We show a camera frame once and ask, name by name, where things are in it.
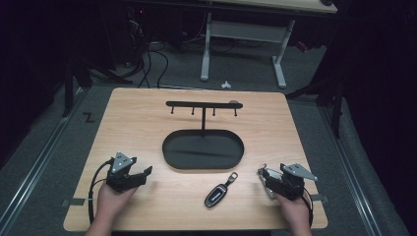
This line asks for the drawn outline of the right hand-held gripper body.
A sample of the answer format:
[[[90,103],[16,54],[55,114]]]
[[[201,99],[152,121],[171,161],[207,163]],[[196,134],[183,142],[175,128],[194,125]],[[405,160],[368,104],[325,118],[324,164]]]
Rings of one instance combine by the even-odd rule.
[[[280,180],[268,178],[267,187],[276,194],[280,194],[290,201],[303,196],[305,180],[317,181],[318,177],[299,163],[285,165],[280,164]]]

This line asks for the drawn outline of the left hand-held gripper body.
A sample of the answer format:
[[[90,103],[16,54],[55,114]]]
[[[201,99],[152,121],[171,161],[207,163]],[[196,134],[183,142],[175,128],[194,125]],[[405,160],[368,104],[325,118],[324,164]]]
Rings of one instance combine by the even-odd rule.
[[[124,153],[117,151],[107,172],[106,184],[118,193],[135,188],[134,179],[129,172],[136,162],[137,159],[135,157],[128,157]]]

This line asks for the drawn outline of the person's right hand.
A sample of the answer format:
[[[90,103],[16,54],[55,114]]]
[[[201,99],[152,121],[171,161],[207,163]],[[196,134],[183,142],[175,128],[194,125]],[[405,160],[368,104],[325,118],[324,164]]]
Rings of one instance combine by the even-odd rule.
[[[275,198],[280,204],[281,213],[287,221],[289,229],[296,226],[310,227],[309,210],[303,200],[290,201],[279,194],[276,194]]]

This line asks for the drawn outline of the person's left hand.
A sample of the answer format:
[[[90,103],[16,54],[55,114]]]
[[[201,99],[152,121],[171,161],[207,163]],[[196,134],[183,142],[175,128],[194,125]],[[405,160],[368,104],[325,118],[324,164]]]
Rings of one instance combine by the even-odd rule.
[[[133,188],[119,193],[104,183],[99,189],[97,210],[92,224],[98,225],[101,229],[111,228],[136,192],[137,188]]]

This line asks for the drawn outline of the black car key fob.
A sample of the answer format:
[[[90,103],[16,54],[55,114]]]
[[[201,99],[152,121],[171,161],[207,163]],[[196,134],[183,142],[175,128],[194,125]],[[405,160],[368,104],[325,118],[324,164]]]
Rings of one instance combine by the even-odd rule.
[[[232,172],[225,183],[215,186],[206,196],[204,201],[205,206],[216,206],[226,196],[229,185],[232,184],[237,178],[238,174],[236,172]]]

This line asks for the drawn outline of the black key holder stand with tray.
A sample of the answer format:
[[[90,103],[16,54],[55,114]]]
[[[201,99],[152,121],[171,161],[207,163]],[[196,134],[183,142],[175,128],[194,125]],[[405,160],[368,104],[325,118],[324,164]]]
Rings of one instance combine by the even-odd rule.
[[[241,138],[229,130],[207,129],[206,117],[208,109],[212,110],[212,115],[218,109],[232,109],[237,115],[242,103],[236,100],[228,103],[168,100],[165,104],[171,112],[175,107],[189,107],[192,113],[196,108],[202,109],[200,129],[177,130],[164,139],[162,153],[171,167],[183,170],[230,169],[241,161],[245,152]]]

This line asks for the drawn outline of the black tripod stand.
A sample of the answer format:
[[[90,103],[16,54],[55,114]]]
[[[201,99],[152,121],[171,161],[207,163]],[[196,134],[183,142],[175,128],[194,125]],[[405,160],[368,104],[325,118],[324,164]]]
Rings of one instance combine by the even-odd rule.
[[[131,84],[126,76],[118,76],[113,72],[99,66],[97,63],[81,56],[75,51],[68,52],[68,59],[65,64],[65,109],[63,116],[68,117],[75,107],[74,80],[77,80],[81,88],[89,89],[92,86],[89,70],[93,69],[105,76],[107,79],[119,84]]]
[[[330,126],[333,134],[339,139],[339,123],[341,116],[341,102],[343,96],[343,57],[330,48],[324,54],[310,83],[287,94],[287,99],[296,98],[302,94],[316,94],[318,106],[332,106]]]

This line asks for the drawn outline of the desk with white metal legs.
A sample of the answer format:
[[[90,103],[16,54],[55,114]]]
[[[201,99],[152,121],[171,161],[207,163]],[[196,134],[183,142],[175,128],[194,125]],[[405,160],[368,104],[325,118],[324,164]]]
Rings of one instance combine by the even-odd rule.
[[[249,7],[254,10],[280,10],[284,13],[336,14],[337,8],[331,0],[205,0],[209,7],[228,4],[236,7]],[[286,88],[281,60],[295,25],[290,18],[285,26],[267,26],[255,23],[237,23],[228,20],[213,20],[211,13],[206,15],[205,50],[203,54],[201,80],[209,79],[210,42],[213,37],[243,39],[258,42],[277,43],[277,54],[271,57],[277,84]]]

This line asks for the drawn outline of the metal floor rail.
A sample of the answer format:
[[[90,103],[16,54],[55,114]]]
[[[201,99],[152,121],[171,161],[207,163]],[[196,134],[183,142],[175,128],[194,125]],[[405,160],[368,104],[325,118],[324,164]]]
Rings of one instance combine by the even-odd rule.
[[[366,198],[364,191],[358,181],[355,171],[348,159],[347,153],[341,143],[341,140],[335,135],[331,118],[326,108],[319,107],[319,112],[324,120],[325,126],[331,137],[331,140],[336,148],[338,159],[341,163],[342,173],[345,177],[345,181],[348,185],[352,199],[356,205],[356,208],[360,214],[362,222],[366,228],[368,236],[383,236],[381,228],[376,221],[373,211],[371,210],[370,203]]]
[[[87,88],[77,88],[73,93],[74,104],[66,111],[65,90],[59,89],[53,104],[35,120],[11,159],[0,170],[0,236],[7,236],[13,227],[46,168],[73,110],[88,91]]]

